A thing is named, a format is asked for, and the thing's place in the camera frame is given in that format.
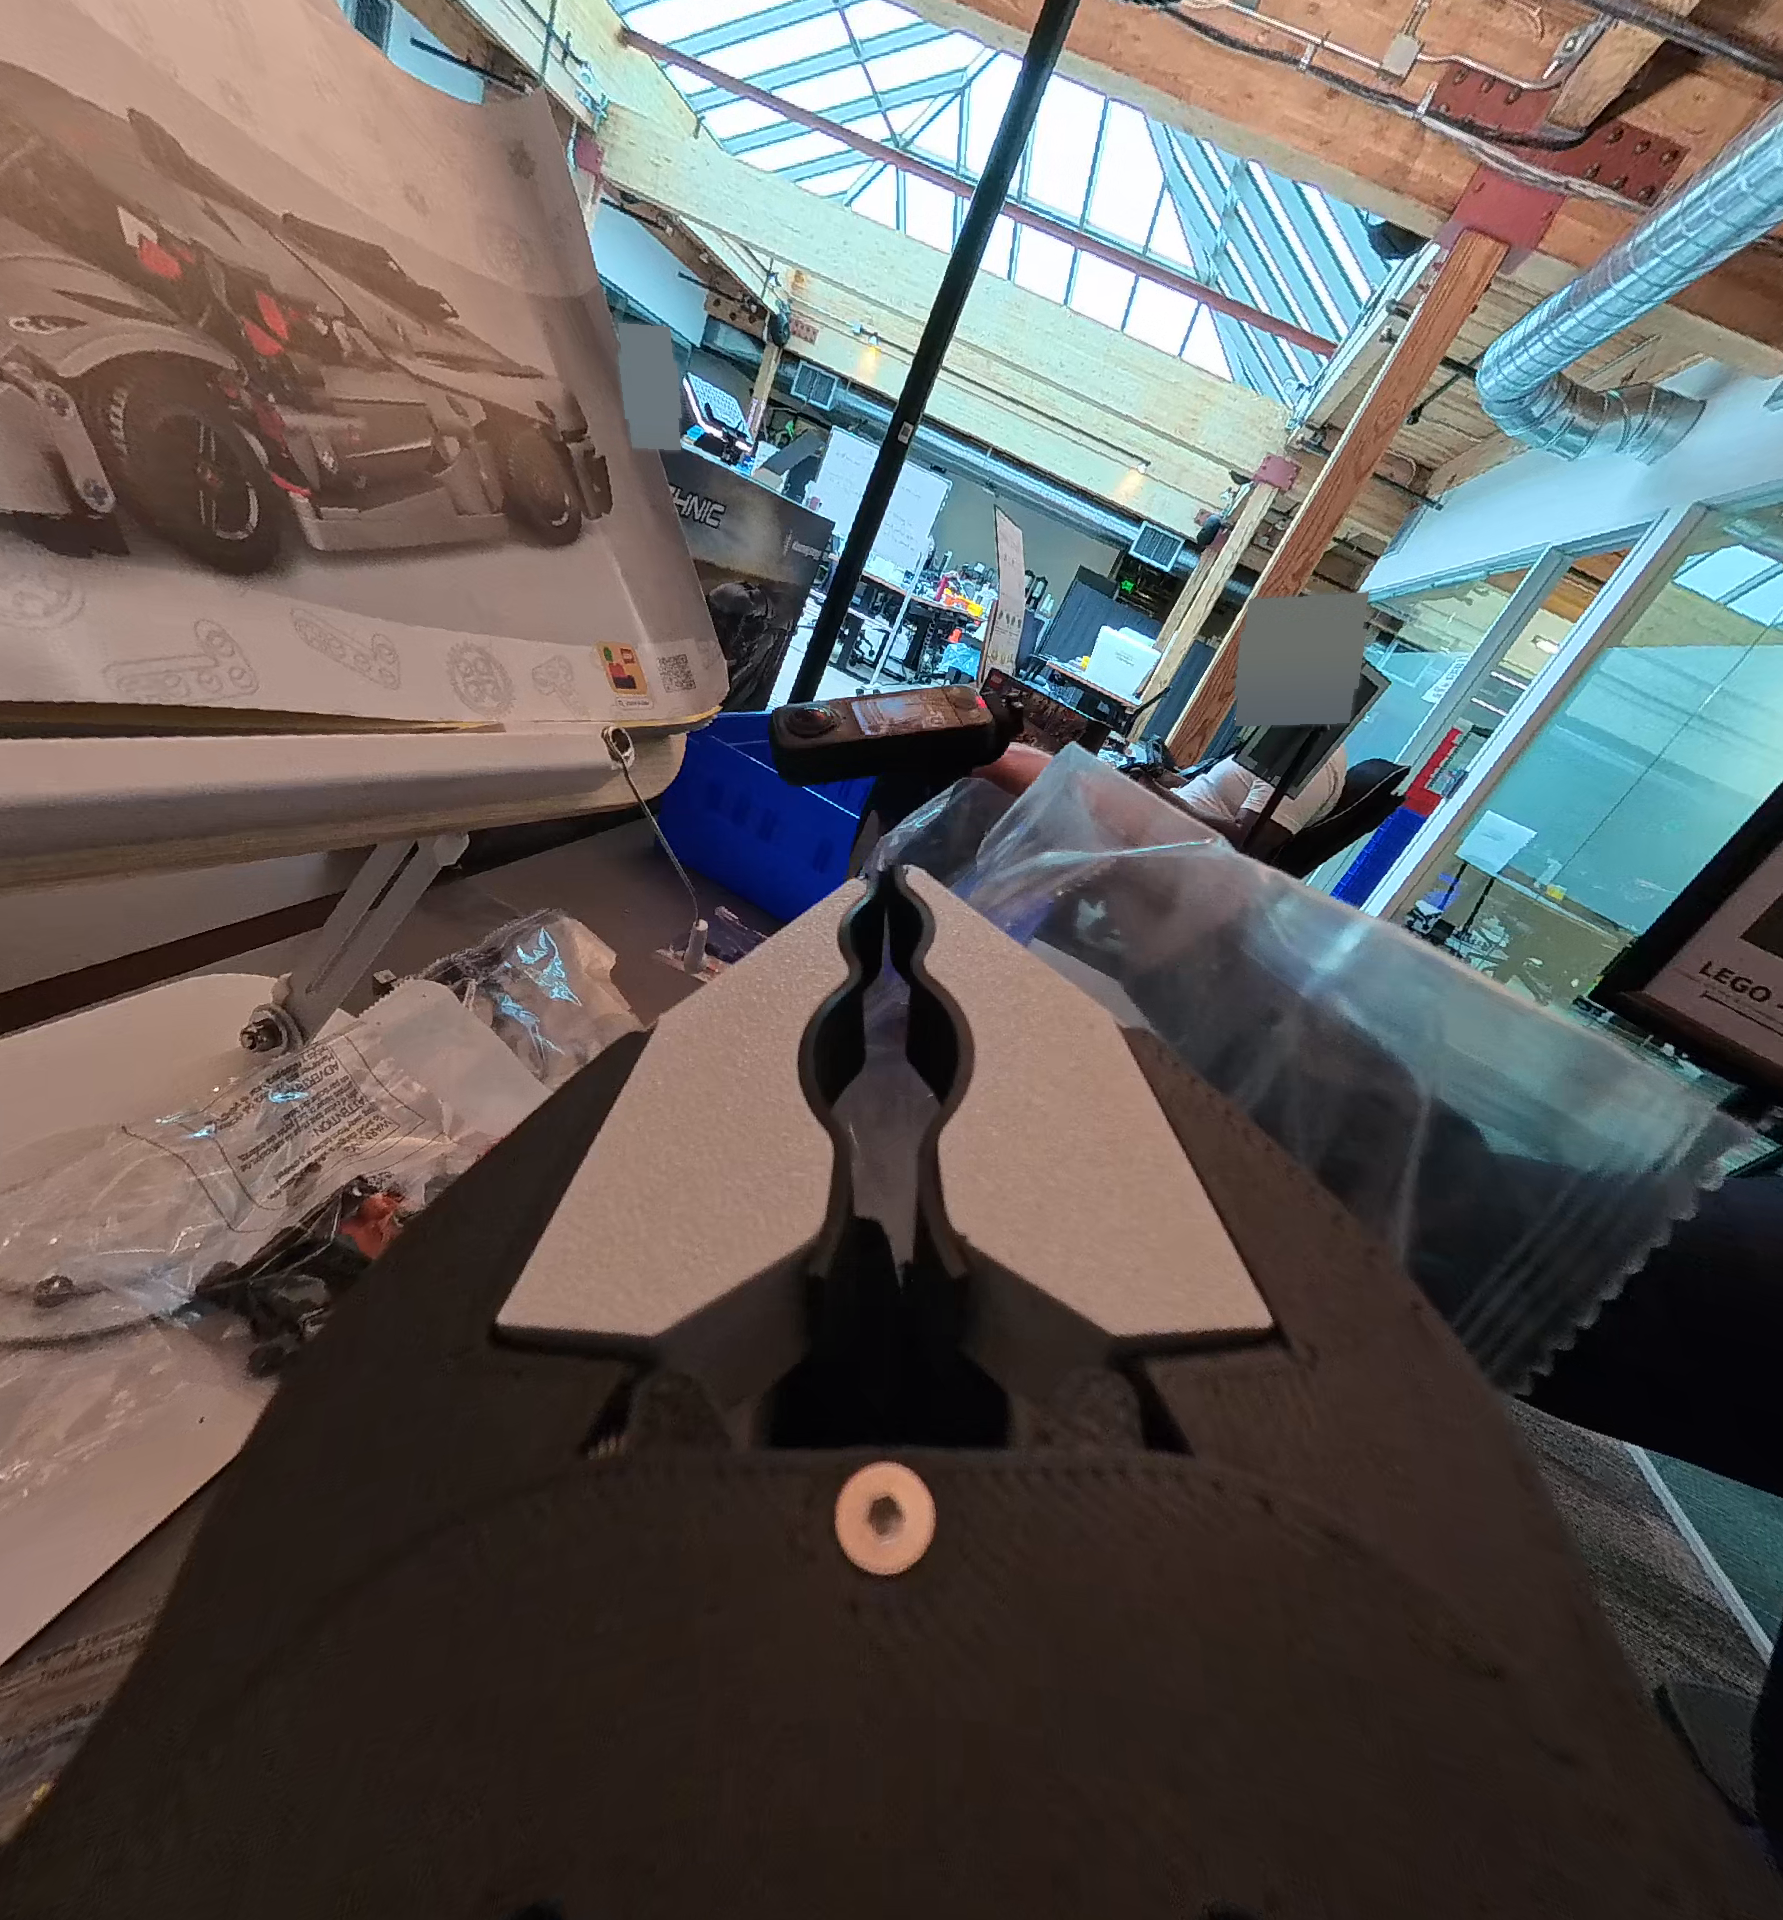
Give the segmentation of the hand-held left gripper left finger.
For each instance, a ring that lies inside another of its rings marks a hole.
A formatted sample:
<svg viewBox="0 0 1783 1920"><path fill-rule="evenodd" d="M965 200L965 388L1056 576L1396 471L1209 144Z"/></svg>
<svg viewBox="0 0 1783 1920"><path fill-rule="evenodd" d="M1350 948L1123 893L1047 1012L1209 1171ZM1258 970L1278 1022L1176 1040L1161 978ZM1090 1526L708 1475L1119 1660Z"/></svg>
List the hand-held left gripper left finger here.
<svg viewBox="0 0 1783 1920"><path fill-rule="evenodd" d="M836 1102L868 1064L876 879L847 879L648 1032L492 1337L648 1358L734 1410L810 1348L810 1272L849 1223Z"/></svg>

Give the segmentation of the clear plastic bag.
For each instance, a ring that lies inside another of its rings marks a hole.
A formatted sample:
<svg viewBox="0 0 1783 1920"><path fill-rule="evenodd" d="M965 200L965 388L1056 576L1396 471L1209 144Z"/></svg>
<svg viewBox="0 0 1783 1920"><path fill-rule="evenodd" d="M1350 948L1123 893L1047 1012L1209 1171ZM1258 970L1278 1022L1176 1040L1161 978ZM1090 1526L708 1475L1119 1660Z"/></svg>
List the clear plastic bag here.
<svg viewBox="0 0 1783 1920"><path fill-rule="evenodd" d="M957 782L863 862L915 865L1143 1022L1528 1390L1722 1182L1741 1122L1098 766Z"/></svg>

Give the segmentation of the black lego set box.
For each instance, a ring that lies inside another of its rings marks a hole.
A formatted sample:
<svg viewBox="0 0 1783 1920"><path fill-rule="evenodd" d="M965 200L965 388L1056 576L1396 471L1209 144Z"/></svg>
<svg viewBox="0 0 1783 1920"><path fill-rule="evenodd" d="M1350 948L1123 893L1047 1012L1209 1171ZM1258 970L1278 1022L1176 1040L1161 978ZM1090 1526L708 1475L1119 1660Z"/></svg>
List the black lego set box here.
<svg viewBox="0 0 1783 1920"><path fill-rule="evenodd" d="M666 451L664 480L728 663L724 711L775 706L831 521L693 451Z"/></svg>

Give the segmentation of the small lego set box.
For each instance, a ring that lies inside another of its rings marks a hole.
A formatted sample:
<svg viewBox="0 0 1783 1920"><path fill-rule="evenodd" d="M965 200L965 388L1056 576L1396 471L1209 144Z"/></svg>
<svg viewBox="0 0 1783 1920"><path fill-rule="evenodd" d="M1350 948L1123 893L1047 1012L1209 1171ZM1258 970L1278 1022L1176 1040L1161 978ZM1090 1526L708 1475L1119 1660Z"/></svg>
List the small lego set box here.
<svg viewBox="0 0 1783 1920"><path fill-rule="evenodd" d="M1010 744L1029 744L1040 752L1058 752L1068 744L1093 752L1108 740L1103 721L1090 721L1068 706L1064 697L1034 682L1017 682L1014 671L996 671L996 668L981 676L981 697L1010 722Z"/></svg>

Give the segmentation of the large white-label lego parts bag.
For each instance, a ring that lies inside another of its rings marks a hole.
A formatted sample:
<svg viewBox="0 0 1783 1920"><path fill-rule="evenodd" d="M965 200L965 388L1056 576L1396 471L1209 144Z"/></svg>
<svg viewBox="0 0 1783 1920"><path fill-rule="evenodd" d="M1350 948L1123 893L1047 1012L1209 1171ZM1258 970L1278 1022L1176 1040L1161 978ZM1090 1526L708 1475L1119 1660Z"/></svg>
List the large white-label lego parts bag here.
<svg viewBox="0 0 1783 1920"><path fill-rule="evenodd" d="M139 1655L151 1545L242 1447L332 1300L549 1089L499 999L440 978L236 1076L144 1061L188 978L0 1040L0 1828Z"/></svg>

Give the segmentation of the lego instruction booklet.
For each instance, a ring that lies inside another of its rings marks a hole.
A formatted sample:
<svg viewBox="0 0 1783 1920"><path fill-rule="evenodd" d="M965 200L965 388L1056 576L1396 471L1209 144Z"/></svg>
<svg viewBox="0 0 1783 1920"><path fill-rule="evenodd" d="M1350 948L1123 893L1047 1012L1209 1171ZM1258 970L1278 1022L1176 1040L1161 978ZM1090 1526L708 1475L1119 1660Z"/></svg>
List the lego instruction booklet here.
<svg viewBox="0 0 1783 1920"><path fill-rule="evenodd" d="M343 6L0 0L0 706L724 697L546 96Z"/></svg>

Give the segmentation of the person's right hand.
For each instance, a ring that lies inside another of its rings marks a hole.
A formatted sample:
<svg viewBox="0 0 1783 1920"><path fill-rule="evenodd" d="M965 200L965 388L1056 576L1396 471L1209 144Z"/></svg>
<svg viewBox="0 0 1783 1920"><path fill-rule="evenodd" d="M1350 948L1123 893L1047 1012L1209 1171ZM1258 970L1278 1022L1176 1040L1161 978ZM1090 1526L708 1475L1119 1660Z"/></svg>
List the person's right hand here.
<svg viewBox="0 0 1783 1920"><path fill-rule="evenodd" d="M1010 748L996 748L996 760L978 766L975 782L981 782L1001 802L1023 802L1047 775L1093 775L1093 767L1098 767L1093 752L1087 752L1072 744L1058 748L1058 752L1045 752L1034 744L1010 744Z"/></svg>

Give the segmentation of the blue plastic bin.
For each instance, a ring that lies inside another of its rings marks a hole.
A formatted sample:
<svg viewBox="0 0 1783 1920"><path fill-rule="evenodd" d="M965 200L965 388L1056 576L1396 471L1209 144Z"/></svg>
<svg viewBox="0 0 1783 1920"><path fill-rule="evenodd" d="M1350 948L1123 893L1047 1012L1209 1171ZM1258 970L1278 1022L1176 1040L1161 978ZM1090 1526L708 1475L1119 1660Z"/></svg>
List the blue plastic bin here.
<svg viewBox="0 0 1783 1920"><path fill-rule="evenodd" d="M785 786L769 752L769 711L718 711L688 732L655 821L688 869L775 921L794 921L847 879L868 802L873 782Z"/></svg>

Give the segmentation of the brown cardboard sheet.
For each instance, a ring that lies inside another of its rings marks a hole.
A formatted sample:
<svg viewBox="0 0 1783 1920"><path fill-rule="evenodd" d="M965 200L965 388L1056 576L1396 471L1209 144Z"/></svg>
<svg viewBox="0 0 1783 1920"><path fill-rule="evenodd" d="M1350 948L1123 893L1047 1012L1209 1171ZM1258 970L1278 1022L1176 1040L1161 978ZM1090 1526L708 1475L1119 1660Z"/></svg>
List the brown cardboard sheet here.
<svg viewBox="0 0 1783 1920"><path fill-rule="evenodd" d="M978 682L988 682L991 671L1014 671L1017 648L1023 648L1023 626L1029 626L1023 531L1001 514L1001 506L991 512L991 567L996 567L991 573L996 590L991 590L991 611L981 624Z"/></svg>

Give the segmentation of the clear bag of pale parts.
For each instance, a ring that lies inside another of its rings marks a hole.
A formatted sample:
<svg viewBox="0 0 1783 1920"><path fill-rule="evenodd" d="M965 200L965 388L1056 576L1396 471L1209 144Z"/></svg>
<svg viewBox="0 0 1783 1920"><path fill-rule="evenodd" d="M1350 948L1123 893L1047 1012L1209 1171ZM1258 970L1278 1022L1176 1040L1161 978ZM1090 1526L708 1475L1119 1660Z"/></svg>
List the clear bag of pale parts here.
<svg viewBox="0 0 1783 1920"><path fill-rule="evenodd" d="M528 910L419 978L449 990L526 1076L561 1089L616 1040L639 1032L613 971L616 955L583 921Z"/></svg>

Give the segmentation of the black steel column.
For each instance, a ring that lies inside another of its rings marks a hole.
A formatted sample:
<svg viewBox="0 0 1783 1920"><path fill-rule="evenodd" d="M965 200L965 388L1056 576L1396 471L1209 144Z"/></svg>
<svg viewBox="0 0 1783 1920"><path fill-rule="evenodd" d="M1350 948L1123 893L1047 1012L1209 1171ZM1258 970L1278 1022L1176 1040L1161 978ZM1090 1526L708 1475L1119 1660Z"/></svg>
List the black steel column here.
<svg viewBox="0 0 1783 1920"><path fill-rule="evenodd" d="M785 704L816 704L1081 6L1045 0Z"/></svg>

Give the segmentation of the black office chair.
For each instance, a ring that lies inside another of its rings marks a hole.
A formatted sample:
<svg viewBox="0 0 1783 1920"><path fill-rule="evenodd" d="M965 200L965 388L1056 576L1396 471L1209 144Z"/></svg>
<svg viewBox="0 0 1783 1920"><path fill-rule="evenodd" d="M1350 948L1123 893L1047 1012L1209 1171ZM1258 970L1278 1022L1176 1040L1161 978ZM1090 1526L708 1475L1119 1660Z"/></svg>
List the black office chair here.
<svg viewBox="0 0 1783 1920"><path fill-rule="evenodd" d="M1377 835L1403 810L1405 786L1409 767L1396 760L1350 766L1322 821L1293 832L1264 865L1297 879L1313 874L1322 862Z"/></svg>

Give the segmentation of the black framed marker sign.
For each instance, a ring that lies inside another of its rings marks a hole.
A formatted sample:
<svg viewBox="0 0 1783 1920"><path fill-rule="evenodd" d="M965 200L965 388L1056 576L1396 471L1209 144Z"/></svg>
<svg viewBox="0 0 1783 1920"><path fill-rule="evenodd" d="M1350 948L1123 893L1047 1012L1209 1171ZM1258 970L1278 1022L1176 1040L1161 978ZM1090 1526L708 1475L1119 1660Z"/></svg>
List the black framed marker sign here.
<svg viewBox="0 0 1783 1920"><path fill-rule="evenodd" d="M1588 1005L1783 1108L1783 786L1600 971Z"/></svg>

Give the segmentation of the wooden post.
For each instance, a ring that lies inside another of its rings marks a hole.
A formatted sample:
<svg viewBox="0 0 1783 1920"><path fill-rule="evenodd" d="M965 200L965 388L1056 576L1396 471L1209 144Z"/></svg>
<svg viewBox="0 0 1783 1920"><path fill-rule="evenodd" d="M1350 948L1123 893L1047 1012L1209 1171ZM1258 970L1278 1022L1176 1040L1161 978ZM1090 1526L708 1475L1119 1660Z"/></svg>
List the wooden post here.
<svg viewBox="0 0 1783 1920"><path fill-rule="evenodd" d="M1258 573L1231 630L1221 638L1219 655L1209 663L1190 704L1180 706L1167 748L1176 766L1196 766L1219 727L1231 721L1237 697L1237 640L1258 626L1264 601L1288 601L1313 582L1313 567L1335 543L1335 531L1355 493L1377 480L1379 458L1396 444L1396 428L1428 393L1428 379L1449 353L1457 334L1477 313L1481 292L1497 279L1505 261L1505 241L1485 230L1457 230L1449 249L1439 254L1428 298L1405 317L1383 365L1367 388L1355 419L1343 424L1339 444L1327 451L1313 488L1293 512L1281 542L1274 543L1267 567Z"/></svg>

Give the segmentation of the silver ventilation duct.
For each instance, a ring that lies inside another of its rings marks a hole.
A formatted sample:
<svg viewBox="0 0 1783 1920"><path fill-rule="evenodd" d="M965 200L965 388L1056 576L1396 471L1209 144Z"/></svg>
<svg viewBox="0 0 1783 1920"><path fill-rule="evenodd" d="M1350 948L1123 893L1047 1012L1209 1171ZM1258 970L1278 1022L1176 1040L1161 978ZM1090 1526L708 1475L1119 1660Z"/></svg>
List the silver ventilation duct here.
<svg viewBox="0 0 1783 1920"><path fill-rule="evenodd" d="M1578 465L1659 465L1699 419L1699 397L1659 380L1588 393L1571 365L1672 305L1699 278L1783 224L1783 103L1712 156L1609 254L1505 325L1477 364L1477 402L1502 440Z"/></svg>

